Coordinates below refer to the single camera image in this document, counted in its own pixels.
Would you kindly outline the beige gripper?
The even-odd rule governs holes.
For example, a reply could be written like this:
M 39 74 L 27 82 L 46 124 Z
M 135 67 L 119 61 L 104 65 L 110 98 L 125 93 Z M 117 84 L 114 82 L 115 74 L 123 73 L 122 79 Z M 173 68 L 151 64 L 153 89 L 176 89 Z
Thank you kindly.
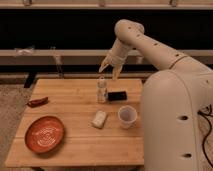
M 112 72 L 112 79 L 117 80 L 122 71 L 122 65 L 125 63 L 130 50 L 131 47 L 129 45 L 116 39 L 112 48 L 109 50 L 107 57 L 102 61 L 99 67 L 99 72 L 102 72 L 109 65 L 115 66 Z

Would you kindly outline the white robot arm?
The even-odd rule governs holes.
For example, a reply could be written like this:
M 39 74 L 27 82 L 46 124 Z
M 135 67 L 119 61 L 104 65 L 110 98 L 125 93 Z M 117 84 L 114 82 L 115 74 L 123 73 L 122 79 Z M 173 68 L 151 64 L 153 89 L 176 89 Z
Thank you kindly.
M 122 19 L 101 67 L 117 78 L 128 52 L 137 49 L 158 71 L 140 100 L 145 171 L 203 171 L 198 113 L 213 108 L 213 70 L 144 34 L 142 24 Z

